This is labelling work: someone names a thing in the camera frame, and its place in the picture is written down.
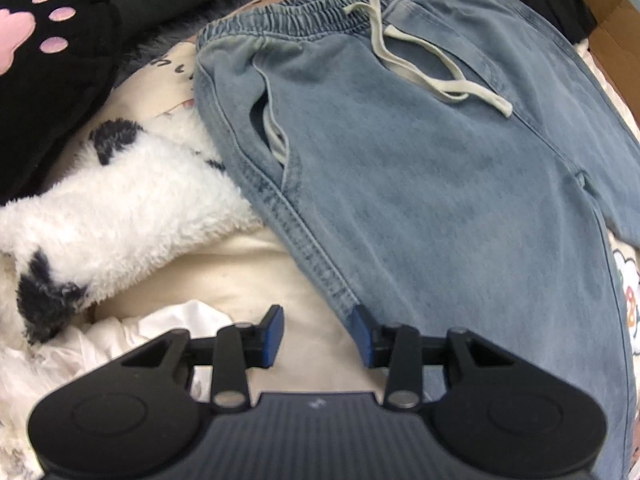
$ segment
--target black and white plush toy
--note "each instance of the black and white plush toy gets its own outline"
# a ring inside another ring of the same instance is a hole
[[[259,225],[194,108],[103,123],[64,179],[0,208],[0,345],[45,342],[174,258]]]

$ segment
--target bed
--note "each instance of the bed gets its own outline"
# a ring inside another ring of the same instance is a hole
[[[134,121],[150,137],[172,136],[176,128],[197,131],[190,79],[195,56],[193,34],[205,23],[249,2],[270,1],[277,0],[219,0],[154,30],[133,46],[108,102],[69,142],[46,186],[62,187],[56,183],[76,178],[83,171],[94,171],[94,180],[101,178],[92,166],[95,154],[83,151],[82,142],[106,121]],[[640,140],[631,111],[598,68],[588,43],[576,49]],[[199,146],[209,157],[209,165],[217,163],[214,146],[196,134],[181,135],[170,140],[189,148]],[[183,326],[194,335],[212,335],[229,321],[257,322],[270,304],[281,304],[286,309],[286,334],[275,366],[249,372],[254,398],[268,390],[382,392],[383,375],[361,366],[350,336],[274,233],[242,209],[242,198],[234,195],[223,172],[216,177],[220,177],[216,181],[220,186],[228,187],[228,195],[222,198],[229,200],[236,216],[221,219],[211,231],[215,235],[187,240],[146,261],[134,278],[102,291],[105,299],[96,296],[100,301],[49,343],[30,351],[0,349],[0,478],[30,480],[39,475],[26,439],[25,421],[41,396],[170,326]],[[640,355],[636,304],[640,253],[613,234],[609,238],[627,300],[632,347]],[[634,358],[634,367],[640,377],[640,357]],[[196,378],[193,395],[206,397],[206,383],[206,376]],[[634,444],[640,446],[640,438]],[[640,478],[640,471],[634,469],[630,478]]]

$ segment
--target denim pants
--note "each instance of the denim pants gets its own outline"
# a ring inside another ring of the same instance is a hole
[[[516,0],[286,0],[210,24],[196,104],[228,169],[347,327],[465,326],[603,407],[636,393],[609,227],[640,246],[640,146]],[[428,398],[444,392],[426,373]]]

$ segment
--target fluffy white fur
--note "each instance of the fluffy white fur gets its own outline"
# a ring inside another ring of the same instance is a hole
[[[87,141],[68,176],[41,196],[0,209],[0,341],[24,347],[17,279],[41,250],[56,283],[86,286],[79,309],[109,298],[177,256],[260,224],[217,159],[197,111],[142,124],[135,142],[100,165]]]

